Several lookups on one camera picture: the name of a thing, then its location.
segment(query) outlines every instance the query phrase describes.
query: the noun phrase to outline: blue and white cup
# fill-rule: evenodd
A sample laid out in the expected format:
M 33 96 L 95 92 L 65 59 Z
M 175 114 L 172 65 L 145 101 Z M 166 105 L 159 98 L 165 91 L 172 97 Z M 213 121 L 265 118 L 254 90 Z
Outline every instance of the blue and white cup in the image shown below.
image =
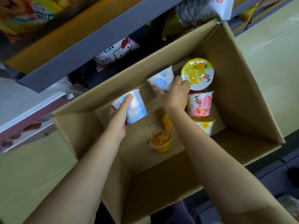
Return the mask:
M 155 74 L 154 76 L 150 77 L 147 81 L 153 89 L 159 87 L 165 92 L 168 92 L 171 89 L 174 81 L 172 66 L 159 72 L 158 74 Z
M 114 102 L 112 102 L 112 106 L 115 107 L 116 110 L 118 110 L 123 102 L 123 100 L 127 97 L 128 94 L 132 94 L 133 100 L 129 104 L 127 113 L 126 113 L 126 121 L 128 124 L 132 124 L 140 119 L 142 119 L 144 116 L 147 115 L 147 110 L 145 108 L 145 105 L 143 103 L 143 100 L 140 96 L 139 89 L 132 90 L 118 99 L 116 99 Z

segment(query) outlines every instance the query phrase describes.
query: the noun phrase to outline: open cardboard box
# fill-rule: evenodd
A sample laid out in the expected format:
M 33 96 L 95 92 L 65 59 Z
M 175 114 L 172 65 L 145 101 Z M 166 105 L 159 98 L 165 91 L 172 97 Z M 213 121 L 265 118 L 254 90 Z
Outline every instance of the open cardboard box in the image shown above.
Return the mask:
M 221 147 L 247 165 L 284 143 L 230 28 L 211 21 L 54 112 L 57 128 L 80 159 L 107 126 L 111 102 L 134 88 L 140 89 L 148 115 L 128 126 L 101 196 L 117 224 L 135 223 L 202 189 L 176 133 L 165 155 L 148 144 L 164 129 L 164 110 L 146 79 L 171 65 L 178 74 L 178 66 L 188 57 L 205 58 L 214 67 L 209 90 L 215 91 L 213 103 L 226 128 L 212 138 Z

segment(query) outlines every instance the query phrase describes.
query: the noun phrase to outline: hand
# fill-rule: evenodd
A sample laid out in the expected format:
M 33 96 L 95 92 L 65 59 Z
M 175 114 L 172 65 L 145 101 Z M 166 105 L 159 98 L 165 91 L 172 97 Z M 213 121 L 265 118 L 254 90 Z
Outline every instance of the hand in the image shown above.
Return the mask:
M 132 99 L 133 95 L 128 94 L 118 110 L 113 106 L 110 106 L 110 122 L 107 129 L 115 134 L 120 140 L 126 135 L 126 113 Z
M 169 92 L 166 93 L 158 87 L 156 87 L 155 90 L 160 96 L 164 109 L 167 113 L 178 110 L 184 111 L 190 90 L 188 81 L 182 81 L 182 77 L 178 75 L 176 76 L 173 86 Z

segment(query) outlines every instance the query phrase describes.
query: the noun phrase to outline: forearm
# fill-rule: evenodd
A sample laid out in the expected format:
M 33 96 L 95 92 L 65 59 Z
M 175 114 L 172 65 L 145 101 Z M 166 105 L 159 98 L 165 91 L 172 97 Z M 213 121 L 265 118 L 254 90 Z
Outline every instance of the forearm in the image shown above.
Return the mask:
M 278 218 L 290 217 L 260 181 L 206 135 L 185 112 L 168 115 L 183 140 L 199 180 L 222 217 L 268 207 L 277 208 Z
M 89 223 L 119 144 L 120 139 L 107 129 L 25 224 Z

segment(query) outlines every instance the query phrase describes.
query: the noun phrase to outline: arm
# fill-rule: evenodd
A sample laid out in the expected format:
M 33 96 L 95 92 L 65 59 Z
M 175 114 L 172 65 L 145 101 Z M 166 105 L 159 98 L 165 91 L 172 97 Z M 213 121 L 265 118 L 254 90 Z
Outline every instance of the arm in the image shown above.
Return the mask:
M 297 223 L 245 167 L 204 133 L 184 111 L 189 83 L 176 77 L 172 89 L 157 89 L 200 182 L 224 223 Z
M 88 224 L 99 199 L 110 167 L 125 137 L 129 94 L 98 141 L 39 204 L 24 224 Z

